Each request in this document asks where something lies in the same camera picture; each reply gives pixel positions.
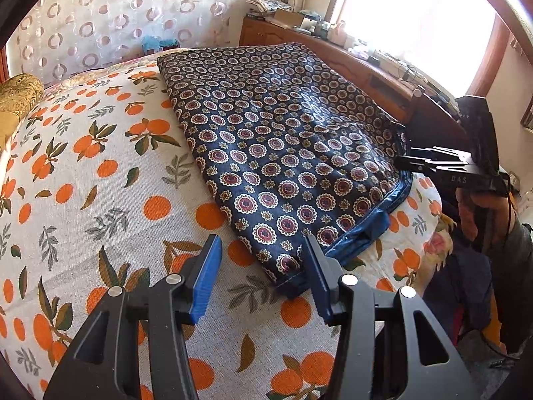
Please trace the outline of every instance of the wooden cabinet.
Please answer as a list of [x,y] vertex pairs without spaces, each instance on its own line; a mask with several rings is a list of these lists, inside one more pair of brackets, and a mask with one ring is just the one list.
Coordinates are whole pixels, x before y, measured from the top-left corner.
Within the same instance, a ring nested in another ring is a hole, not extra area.
[[292,30],[285,30],[265,21],[245,18],[241,46],[280,45],[297,42],[306,45],[334,71],[353,82],[386,112],[406,123],[412,92],[395,77],[358,60],[346,50],[330,42]]

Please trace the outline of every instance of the folded cloth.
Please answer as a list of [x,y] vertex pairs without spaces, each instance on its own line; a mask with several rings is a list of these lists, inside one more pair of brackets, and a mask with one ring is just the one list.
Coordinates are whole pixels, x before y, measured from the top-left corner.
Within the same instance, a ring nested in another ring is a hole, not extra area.
[[278,0],[246,0],[263,14],[274,13],[277,9],[292,10],[292,6]]
[[35,76],[22,73],[0,84],[0,154],[20,121],[43,97],[43,83]]
[[215,201],[282,293],[307,288],[304,235],[348,262],[409,193],[393,166],[403,127],[305,46],[198,49],[158,66]]

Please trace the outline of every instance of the cable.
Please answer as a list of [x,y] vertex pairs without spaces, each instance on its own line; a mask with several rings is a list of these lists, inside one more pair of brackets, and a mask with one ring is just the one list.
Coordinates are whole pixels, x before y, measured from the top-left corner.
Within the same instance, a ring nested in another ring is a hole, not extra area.
[[503,353],[501,350],[498,350],[496,347],[494,347],[494,346],[489,342],[489,340],[487,340],[487,337],[485,337],[481,331],[479,331],[479,335],[480,335],[481,340],[483,341],[483,343],[485,343],[485,345],[486,345],[490,350],[492,350],[495,354],[501,356],[502,358],[510,359],[511,361],[519,361],[519,360],[520,360],[520,357],[517,358],[517,357],[511,356],[511,355],[505,354],[505,353]]

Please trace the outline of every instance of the bedsheet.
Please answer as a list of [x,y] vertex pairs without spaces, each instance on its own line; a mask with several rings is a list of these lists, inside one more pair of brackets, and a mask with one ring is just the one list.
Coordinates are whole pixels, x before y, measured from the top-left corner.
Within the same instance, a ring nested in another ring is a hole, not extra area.
[[[10,201],[0,216],[0,351],[42,398],[108,287],[154,284],[217,233],[224,254],[207,314],[185,327],[200,399],[318,398],[338,328],[323,324],[310,292],[276,294],[232,232],[194,164],[157,57],[48,89],[16,134],[0,196]],[[347,270],[386,290],[415,283],[434,262],[424,247],[439,213],[438,192],[415,175],[389,230]],[[143,400],[153,398],[148,329],[139,333]]]

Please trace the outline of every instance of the sheer curtain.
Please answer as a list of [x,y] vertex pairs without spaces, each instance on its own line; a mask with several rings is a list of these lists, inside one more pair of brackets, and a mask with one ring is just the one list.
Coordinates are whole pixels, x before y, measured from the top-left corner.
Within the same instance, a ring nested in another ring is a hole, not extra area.
[[348,34],[409,61],[455,97],[472,83],[496,12],[486,0],[346,0]]

